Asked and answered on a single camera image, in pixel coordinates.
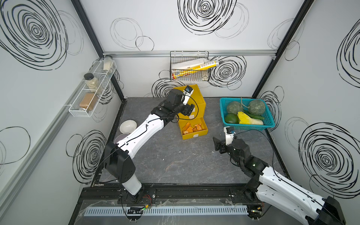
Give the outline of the yellow drawer cabinet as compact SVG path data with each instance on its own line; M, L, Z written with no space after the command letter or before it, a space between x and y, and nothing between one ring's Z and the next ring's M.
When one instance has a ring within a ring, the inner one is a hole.
M180 122L182 125L185 125L187 122L189 122L192 126L203 123L206 102L197 84L190 85L190 87L193 89L193 93L187 103L189 105L193 104L195 107L190 116L184 116L183 114L179 113L172 121L172 123Z

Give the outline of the yellow bottom drawer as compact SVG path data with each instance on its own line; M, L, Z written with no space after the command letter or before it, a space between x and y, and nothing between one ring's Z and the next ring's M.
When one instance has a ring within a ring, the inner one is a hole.
M178 126L183 140L205 136L209 131L203 117L190 121L180 120Z

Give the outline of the orange cookie packet large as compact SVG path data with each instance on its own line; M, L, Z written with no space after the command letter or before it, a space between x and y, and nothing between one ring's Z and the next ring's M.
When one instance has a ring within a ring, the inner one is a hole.
M186 125L182 128L182 131L188 131L188 129L190 128L191 124L189 122L186 123Z

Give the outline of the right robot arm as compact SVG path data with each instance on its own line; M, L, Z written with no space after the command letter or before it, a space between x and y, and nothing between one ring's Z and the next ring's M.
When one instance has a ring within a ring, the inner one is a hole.
M227 153L250 181L244 188L248 201L268 203L303 225L344 225L340 203L333 197L323 198L292 182L263 160L253 156L242 139L213 138L216 151Z

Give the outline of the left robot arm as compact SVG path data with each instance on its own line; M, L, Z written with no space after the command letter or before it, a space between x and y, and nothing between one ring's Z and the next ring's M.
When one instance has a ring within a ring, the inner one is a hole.
M190 116L195 105L188 104L194 90L186 86L185 90L171 89L168 97L153 108L146 120L126 138L117 143L108 143L101 161L104 168L116 178L125 190L139 201L143 186L135 175L133 158L141 147L158 131L172 122L176 115Z

